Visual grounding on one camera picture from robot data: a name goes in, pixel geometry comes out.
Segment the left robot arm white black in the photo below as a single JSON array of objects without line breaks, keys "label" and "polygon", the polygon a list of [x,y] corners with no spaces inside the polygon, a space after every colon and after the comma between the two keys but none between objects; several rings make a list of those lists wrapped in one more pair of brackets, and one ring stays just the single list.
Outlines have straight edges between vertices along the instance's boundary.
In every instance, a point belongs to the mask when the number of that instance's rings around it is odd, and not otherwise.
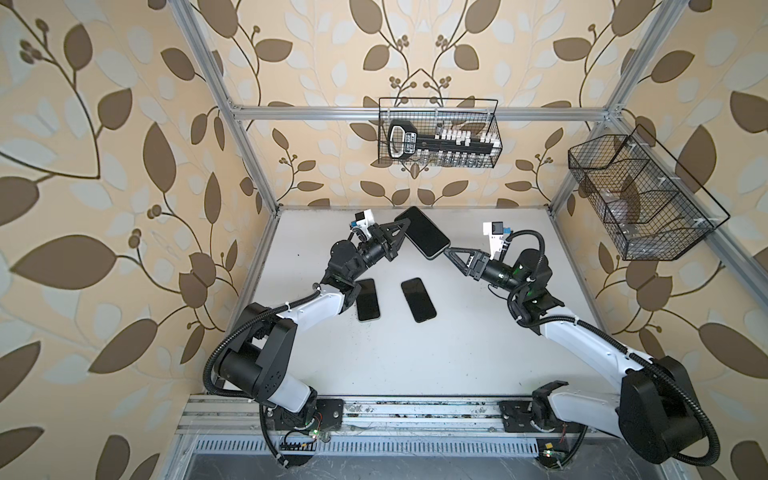
[{"label": "left robot arm white black", "polygon": [[207,393],[281,408],[304,422],[314,417],[316,390],[288,373],[297,335],[352,307],[362,291],[358,279],[380,260],[397,257],[410,226],[408,219],[379,224],[369,213],[357,214],[350,236],[331,247],[323,277],[310,295],[271,309],[252,303],[242,311],[206,361]]}]

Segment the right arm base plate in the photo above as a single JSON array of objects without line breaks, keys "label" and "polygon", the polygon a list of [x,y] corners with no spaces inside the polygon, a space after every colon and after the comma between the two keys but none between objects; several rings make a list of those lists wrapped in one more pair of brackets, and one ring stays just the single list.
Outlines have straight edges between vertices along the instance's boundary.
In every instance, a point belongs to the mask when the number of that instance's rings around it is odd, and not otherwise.
[{"label": "right arm base plate", "polygon": [[557,436],[578,434],[582,426],[561,420],[534,420],[533,402],[530,398],[503,400],[498,403],[503,430],[515,434],[543,434]]}]

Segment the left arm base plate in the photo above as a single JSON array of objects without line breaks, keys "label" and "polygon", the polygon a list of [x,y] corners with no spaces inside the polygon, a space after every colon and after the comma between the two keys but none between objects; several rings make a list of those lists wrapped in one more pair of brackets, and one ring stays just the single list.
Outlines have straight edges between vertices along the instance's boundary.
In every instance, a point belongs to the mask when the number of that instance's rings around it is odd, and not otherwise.
[{"label": "left arm base plate", "polygon": [[282,407],[266,409],[267,423],[274,430],[337,431],[343,422],[345,402],[341,398],[319,398],[299,413]]}]

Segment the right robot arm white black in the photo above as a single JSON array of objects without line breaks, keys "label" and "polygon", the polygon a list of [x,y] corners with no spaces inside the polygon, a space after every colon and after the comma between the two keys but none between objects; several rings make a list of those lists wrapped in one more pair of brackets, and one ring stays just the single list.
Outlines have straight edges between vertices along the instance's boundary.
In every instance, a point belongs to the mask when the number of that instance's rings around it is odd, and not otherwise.
[{"label": "right robot arm white black", "polygon": [[565,380],[551,381],[531,395],[531,423],[541,431],[579,424],[624,440],[644,460],[673,458],[714,465],[721,442],[701,406],[686,368],[670,356],[655,358],[613,338],[578,317],[547,289],[552,276],[543,236],[531,231],[535,249],[505,263],[478,249],[448,247],[445,256],[466,277],[507,292],[507,309],[522,328],[553,341],[591,367],[611,386],[588,392]]}]

